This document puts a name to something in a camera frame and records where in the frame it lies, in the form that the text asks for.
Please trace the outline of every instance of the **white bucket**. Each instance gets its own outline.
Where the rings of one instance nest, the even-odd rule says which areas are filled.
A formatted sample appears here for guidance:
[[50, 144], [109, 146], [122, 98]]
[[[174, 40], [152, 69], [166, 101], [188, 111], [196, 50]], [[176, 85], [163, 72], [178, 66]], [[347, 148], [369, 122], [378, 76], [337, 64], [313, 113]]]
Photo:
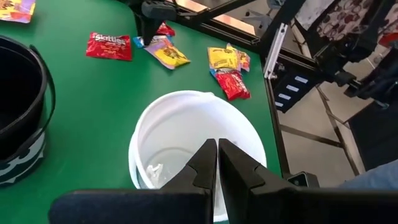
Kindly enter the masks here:
[[[229, 139], [266, 166], [258, 133], [234, 106], [199, 91], [161, 96], [141, 114], [131, 138], [129, 170], [134, 185], [137, 189], [161, 188], [207, 139], [219, 138]], [[218, 173], [215, 197], [214, 222], [228, 220]]]

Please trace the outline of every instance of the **bucket rim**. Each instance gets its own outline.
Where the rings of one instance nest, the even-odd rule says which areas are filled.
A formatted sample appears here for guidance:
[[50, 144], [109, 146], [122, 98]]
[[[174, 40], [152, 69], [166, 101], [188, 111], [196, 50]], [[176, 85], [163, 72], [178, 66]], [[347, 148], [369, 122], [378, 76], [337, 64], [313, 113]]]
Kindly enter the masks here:
[[[8, 47], [4, 47], [5, 44], [10, 44], [10, 45], [13, 45], [13, 46], [16, 46], [16, 47], [20, 47], [21, 49], [25, 50], [24, 53], [26, 55], [23, 55], [20, 52], [16, 52], [13, 49], [9, 49]], [[15, 119], [13, 122], [8, 124], [6, 127], [0, 129], [0, 135], [1, 135], [1, 134], [4, 134], [6, 131], [10, 130], [12, 127], [14, 127], [17, 124], [19, 124], [32, 111], [32, 109], [34, 109], [35, 106], [37, 106], [37, 104], [39, 104], [43, 100], [45, 91], [47, 89], [47, 75], [48, 74], [47, 74], [46, 67], [43, 64], [43, 62], [41, 61], [40, 57], [32, 49], [28, 48], [24, 44], [14, 40], [14, 39], [8, 38], [8, 37], [3, 36], [3, 35], [0, 35], [0, 48], [4, 48], [6, 50], [9, 50], [11, 52], [14, 52], [15, 54], [19, 54], [20, 56], [26, 58], [30, 62], [36, 63], [39, 66], [40, 73], [42, 74], [42, 83], [41, 83], [40, 90], [39, 90], [36, 98], [33, 100], [33, 102], [30, 104], [30, 106], [26, 109], [26, 111], [24, 113], [22, 113], [17, 119]], [[15, 159], [19, 155], [21, 150], [22, 149], [19, 148], [19, 150], [14, 152], [8, 158], [0, 160], [0, 164], [6, 164], [9, 161]]]
[[[251, 122], [247, 119], [247, 117], [245, 117], [245, 115], [240, 112], [240, 110], [238, 110], [237, 108], [235, 108], [233, 105], [231, 105], [230, 103], [228, 103], [227, 101], [215, 96], [214, 94], [210, 94], [210, 93], [206, 93], [206, 92], [202, 92], [202, 91], [195, 91], [195, 90], [181, 90], [181, 91], [174, 91], [171, 93], [167, 93], [165, 95], [162, 95], [160, 97], [158, 97], [156, 100], [154, 100], [151, 104], [149, 104], [145, 110], [141, 113], [138, 122], [136, 124], [136, 128], [134, 129], [134, 133], [132, 135], [131, 141], [130, 141], [130, 145], [129, 145], [129, 170], [130, 170], [130, 175], [131, 175], [131, 179], [133, 181], [133, 184], [139, 189], [141, 186], [139, 185], [137, 178], [137, 175], [141, 176], [142, 181], [146, 184], [146, 186], [149, 189], [154, 189], [154, 185], [152, 184], [152, 182], [149, 180], [148, 176], [146, 175], [141, 175], [141, 174], [145, 174], [145, 170], [144, 170], [144, 166], [142, 164], [142, 161], [140, 159], [136, 159], [136, 158], [140, 158], [140, 154], [139, 154], [139, 150], [138, 150], [138, 130], [141, 129], [142, 127], [142, 123], [144, 122], [144, 118], [147, 116], [147, 114], [152, 111], [152, 109], [157, 106], [159, 104], [159, 102], [163, 101], [166, 98], [170, 98], [173, 96], [178, 96], [178, 95], [195, 95], [195, 96], [206, 96], [206, 97], [214, 97], [215, 100], [219, 103], [222, 103], [225, 106], [228, 107], [232, 107], [233, 109], [237, 110], [238, 113], [240, 113], [243, 118], [245, 118], [249, 124], [251, 124]], [[256, 137], [258, 137], [258, 139], [261, 142], [262, 147], [264, 148], [264, 145], [261, 141], [260, 136], [258, 135], [256, 129], [254, 128], [255, 132], [256, 132]], [[265, 167], [267, 167], [267, 159], [266, 159], [266, 152], [264, 149], [264, 153], [262, 154], [261, 158], [257, 158], [258, 161]], [[228, 214], [222, 214], [222, 215], [214, 215], [214, 222], [223, 222], [228, 220]]]

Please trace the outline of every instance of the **green table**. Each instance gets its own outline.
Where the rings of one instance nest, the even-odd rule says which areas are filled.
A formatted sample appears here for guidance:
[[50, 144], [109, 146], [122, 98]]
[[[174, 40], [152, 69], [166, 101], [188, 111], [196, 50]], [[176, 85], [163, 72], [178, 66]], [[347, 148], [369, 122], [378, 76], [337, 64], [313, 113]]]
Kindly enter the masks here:
[[[39, 49], [57, 90], [45, 159], [26, 179], [0, 189], [0, 223], [47, 223], [51, 202], [74, 189], [133, 189], [127, 151], [144, 108], [178, 90], [211, 91], [224, 98], [209, 74], [206, 48], [226, 42], [169, 24], [177, 33], [175, 45], [192, 61], [174, 71], [143, 49], [133, 49], [132, 62], [85, 56], [90, 32], [137, 35], [131, 10], [117, 1], [41, 0], [30, 24], [0, 21], [1, 34]], [[244, 81], [252, 98], [232, 105], [254, 125], [268, 168], [280, 175], [261, 64], [258, 55], [248, 54], [252, 65]]]

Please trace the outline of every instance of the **black bucket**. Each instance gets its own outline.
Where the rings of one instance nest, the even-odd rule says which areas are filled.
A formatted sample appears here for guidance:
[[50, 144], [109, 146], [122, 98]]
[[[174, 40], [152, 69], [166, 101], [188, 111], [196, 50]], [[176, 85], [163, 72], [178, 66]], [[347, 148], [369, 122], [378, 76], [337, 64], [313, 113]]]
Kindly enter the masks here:
[[[47, 84], [52, 105], [44, 118]], [[54, 109], [54, 82], [37, 49], [0, 35], [0, 187], [15, 184], [40, 164]]]

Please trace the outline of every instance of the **red candy wrapper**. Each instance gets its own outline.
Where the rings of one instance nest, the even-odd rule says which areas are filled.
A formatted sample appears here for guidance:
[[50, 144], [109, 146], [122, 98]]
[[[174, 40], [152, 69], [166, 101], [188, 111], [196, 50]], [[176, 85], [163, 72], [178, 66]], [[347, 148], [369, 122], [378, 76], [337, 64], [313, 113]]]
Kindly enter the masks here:
[[131, 61], [130, 37], [128, 35], [115, 37], [92, 32], [87, 43], [86, 56]]
[[250, 98], [250, 92], [242, 81], [242, 75], [237, 70], [220, 71], [216, 73], [215, 77], [229, 101], [237, 98]]
[[170, 35], [172, 37], [175, 36], [174, 30], [168, 25], [166, 25], [165, 22], [163, 22], [162, 25], [160, 25], [156, 33], [157, 35]]

